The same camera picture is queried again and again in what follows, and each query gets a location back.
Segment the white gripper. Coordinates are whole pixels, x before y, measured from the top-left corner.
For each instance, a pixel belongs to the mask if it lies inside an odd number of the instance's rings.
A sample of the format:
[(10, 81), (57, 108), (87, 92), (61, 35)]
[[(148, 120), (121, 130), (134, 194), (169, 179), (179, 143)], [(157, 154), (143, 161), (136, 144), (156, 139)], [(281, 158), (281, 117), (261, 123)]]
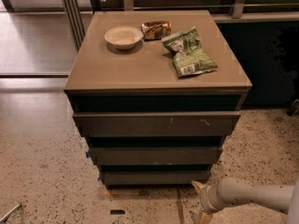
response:
[(195, 224), (209, 224), (213, 218), (212, 214), (221, 210), (217, 186), (207, 186), (198, 181), (193, 181), (192, 185), (196, 191), (200, 191), (200, 205), (201, 209), (204, 211), (198, 212)]

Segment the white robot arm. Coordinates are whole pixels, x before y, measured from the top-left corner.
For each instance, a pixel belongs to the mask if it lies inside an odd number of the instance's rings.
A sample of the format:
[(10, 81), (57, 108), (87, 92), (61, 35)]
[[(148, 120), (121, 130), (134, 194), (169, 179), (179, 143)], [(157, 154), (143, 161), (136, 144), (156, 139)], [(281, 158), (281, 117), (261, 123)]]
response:
[(198, 224), (209, 224), (224, 208), (254, 203), (287, 215), (287, 224), (299, 224), (299, 180), (294, 186), (254, 186), (232, 177), (209, 186), (193, 181), (199, 195)]

